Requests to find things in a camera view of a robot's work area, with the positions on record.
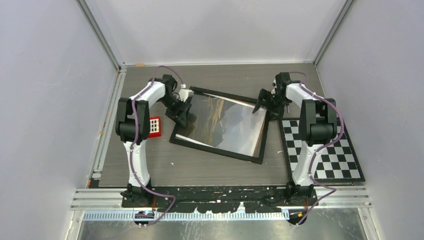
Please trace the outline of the black picture frame with photo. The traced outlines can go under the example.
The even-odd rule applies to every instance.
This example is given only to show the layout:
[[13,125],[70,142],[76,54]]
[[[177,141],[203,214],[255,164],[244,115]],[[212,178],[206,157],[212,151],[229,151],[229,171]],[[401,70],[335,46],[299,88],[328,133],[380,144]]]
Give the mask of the black picture frame with photo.
[[186,127],[176,125],[170,143],[255,164],[265,155],[270,113],[256,99],[192,86]]

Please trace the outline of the landscape photo print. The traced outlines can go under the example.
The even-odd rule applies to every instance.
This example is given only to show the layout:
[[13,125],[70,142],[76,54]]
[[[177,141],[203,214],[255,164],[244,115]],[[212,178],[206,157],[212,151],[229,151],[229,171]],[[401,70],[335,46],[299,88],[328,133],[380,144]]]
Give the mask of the landscape photo print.
[[175,137],[197,146],[257,158],[260,154],[266,110],[219,95],[196,93],[191,99],[189,124],[178,126]]

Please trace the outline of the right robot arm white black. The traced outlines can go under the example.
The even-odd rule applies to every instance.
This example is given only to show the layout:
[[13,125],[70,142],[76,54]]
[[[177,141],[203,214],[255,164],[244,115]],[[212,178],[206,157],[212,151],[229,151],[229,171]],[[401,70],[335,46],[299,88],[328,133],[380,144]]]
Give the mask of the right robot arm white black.
[[264,107],[279,121],[285,106],[295,103],[300,107],[298,133],[301,140],[300,156],[286,184],[283,199],[299,205],[313,195],[318,160],[321,151],[337,142],[338,111],[334,99],[324,98],[308,89],[301,81],[292,80],[290,73],[280,72],[273,80],[273,89],[261,89],[253,108],[256,113]]

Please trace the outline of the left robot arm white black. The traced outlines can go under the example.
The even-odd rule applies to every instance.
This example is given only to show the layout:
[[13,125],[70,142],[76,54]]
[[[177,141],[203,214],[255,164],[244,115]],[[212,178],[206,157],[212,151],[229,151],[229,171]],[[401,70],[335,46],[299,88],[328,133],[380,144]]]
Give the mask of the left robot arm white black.
[[118,100],[115,132],[125,147],[129,177],[122,196],[126,201],[148,207],[156,196],[147,167],[146,145],[151,133],[150,109],[159,102],[166,107],[165,115],[177,125],[188,124],[191,99],[194,92],[181,84],[179,92],[176,79],[169,74],[153,77],[146,87],[131,97]]

